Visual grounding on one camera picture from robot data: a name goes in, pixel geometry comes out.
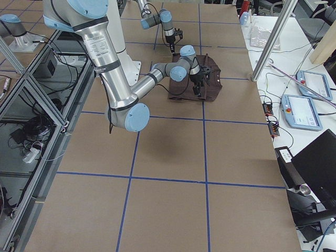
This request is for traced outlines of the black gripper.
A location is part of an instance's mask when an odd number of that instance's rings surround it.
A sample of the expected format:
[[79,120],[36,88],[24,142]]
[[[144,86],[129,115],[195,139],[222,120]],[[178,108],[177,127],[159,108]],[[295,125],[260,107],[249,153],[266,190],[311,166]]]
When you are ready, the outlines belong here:
[[203,84],[204,75],[202,72],[197,74],[190,75],[190,80],[194,84],[193,92],[196,96],[202,98],[204,96],[204,84]]
[[169,47],[170,47],[170,51],[172,53],[173,56],[176,55],[176,52],[175,52],[175,35],[165,35],[165,41],[169,44]]

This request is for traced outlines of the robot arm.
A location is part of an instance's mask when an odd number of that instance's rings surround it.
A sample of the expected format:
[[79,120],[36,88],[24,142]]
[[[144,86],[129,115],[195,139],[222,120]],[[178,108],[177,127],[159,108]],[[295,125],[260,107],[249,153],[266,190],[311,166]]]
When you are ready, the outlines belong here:
[[163,44],[169,47],[170,52],[175,56],[176,37],[181,40],[183,32],[174,27],[171,12],[164,8],[158,12],[155,6],[147,1],[137,0],[136,2],[140,10],[142,28],[149,29],[161,25]]
[[158,63],[130,84],[123,67],[133,64],[125,50],[117,1],[43,1],[46,26],[75,33],[83,39],[88,57],[100,76],[108,97],[107,117],[113,127],[131,132],[143,130],[150,118],[139,100],[162,79],[182,81],[189,77],[196,87],[202,68],[191,45],[183,46],[176,62]]

